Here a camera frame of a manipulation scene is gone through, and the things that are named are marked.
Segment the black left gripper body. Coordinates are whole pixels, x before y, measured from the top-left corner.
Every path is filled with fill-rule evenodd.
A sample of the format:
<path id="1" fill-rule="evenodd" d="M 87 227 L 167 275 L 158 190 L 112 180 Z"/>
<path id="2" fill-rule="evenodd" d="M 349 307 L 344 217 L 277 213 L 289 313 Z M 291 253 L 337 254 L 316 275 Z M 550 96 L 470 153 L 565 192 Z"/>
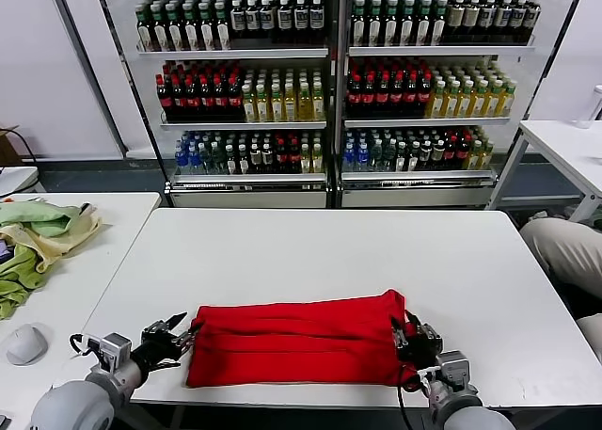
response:
<path id="1" fill-rule="evenodd" d="M 141 334 L 141 343 L 132 352 L 131 359 L 141 372 L 178 367 L 182 352 L 175 345 L 175 339 L 171 333 Z"/>

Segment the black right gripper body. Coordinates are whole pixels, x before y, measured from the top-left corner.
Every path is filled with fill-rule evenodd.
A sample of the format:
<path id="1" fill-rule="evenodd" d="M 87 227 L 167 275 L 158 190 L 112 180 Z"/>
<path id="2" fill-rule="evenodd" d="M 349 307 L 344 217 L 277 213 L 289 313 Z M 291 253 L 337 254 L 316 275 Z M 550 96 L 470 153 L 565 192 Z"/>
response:
<path id="1" fill-rule="evenodd" d="M 398 360 L 412 364 L 436 364 L 442 352 L 442 338 L 429 324 L 421 324 L 422 334 L 406 338 L 407 347 L 398 350 Z"/>

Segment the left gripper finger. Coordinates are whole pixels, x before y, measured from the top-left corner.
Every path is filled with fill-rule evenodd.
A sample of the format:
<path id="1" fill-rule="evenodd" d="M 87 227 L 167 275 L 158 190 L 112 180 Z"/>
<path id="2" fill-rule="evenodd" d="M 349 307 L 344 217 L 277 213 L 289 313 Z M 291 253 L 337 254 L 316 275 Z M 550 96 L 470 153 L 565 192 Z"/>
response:
<path id="1" fill-rule="evenodd" d="M 155 333 L 169 333 L 175 328 L 187 315 L 186 312 L 174 314 L 166 320 L 157 320 L 145 327 L 142 331 L 143 335 L 150 335 Z"/>
<path id="2" fill-rule="evenodd" d="M 199 330 L 200 324 L 193 324 L 175 339 L 174 343 L 182 353 L 186 353 L 191 348 Z"/>

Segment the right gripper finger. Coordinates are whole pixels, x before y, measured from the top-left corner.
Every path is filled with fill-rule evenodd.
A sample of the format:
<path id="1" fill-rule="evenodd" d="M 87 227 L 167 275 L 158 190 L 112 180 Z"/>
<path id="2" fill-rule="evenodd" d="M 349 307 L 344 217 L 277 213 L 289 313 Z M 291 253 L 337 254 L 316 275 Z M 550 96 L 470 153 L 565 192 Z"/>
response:
<path id="1" fill-rule="evenodd" d="M 407 340 L 404 335 L 404 322 L 400 322 L 394 317 L 390 318 L 390 322 L 395 347 L 397 350 L 404 350 L 407 347 Z"/>
<path id="2" fill-rule="evenodd" d="M 406 338 L 415 338 L 422 334 L 422 327 L 420 319 L 412 312 L 404 312 L 404 336 Z"/>

